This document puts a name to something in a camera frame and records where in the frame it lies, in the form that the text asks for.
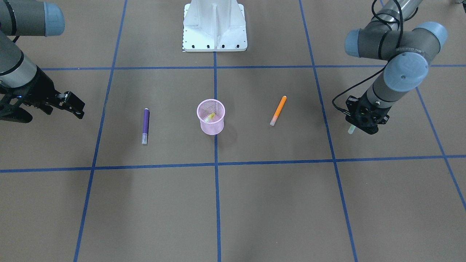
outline brown floor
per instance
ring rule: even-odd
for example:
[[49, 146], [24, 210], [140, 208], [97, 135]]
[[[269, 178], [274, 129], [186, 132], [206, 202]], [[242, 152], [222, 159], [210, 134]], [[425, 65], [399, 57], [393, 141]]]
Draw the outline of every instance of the brown floor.
[[[188, 2], [56, 0], [64, 34], [18, 40], [86, 107], [0, 123], [0, 261], [466, 261], [460, 5], [424, 0], [405, 24], [449, 39], [371, 136], [331, 99], [384, 64], [343, 48], [372, 1], [241, 0], [248, 49], [216, 54], [181, 51]], [[214, 97], [217, 137], [195, 112]]]

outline pink mesh cup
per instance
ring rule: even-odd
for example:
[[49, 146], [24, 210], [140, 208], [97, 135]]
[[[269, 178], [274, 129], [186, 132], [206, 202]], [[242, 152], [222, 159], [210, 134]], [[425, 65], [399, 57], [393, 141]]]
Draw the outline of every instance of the pink mesh cup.
[[207, 135], [216, 135], [223, 130], [223, 117], [225, 116], [225, 106], [215, 99], [207, 99], [198, 105], [198, 118], [201, 122], [201, 129]]

